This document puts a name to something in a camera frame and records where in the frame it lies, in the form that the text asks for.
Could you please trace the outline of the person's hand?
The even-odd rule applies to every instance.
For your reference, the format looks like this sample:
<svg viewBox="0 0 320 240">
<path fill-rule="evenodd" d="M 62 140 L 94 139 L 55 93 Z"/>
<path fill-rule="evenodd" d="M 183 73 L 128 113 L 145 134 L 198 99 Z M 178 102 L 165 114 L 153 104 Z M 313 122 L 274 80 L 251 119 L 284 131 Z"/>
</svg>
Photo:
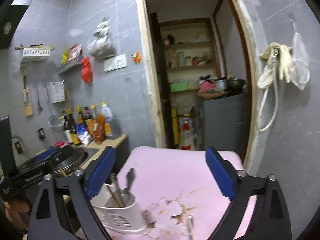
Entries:
<svg viewBox="0 0 320 240">
<path fill-rule="evenodd" d="M 23 221 L 20 213 L 28 213 L 29 205 L 21 200 L 11 200 L 4 202 L 5 213 L 9 221 L 18 230 L 27 230 L 28 224 Z"/>
</svg>

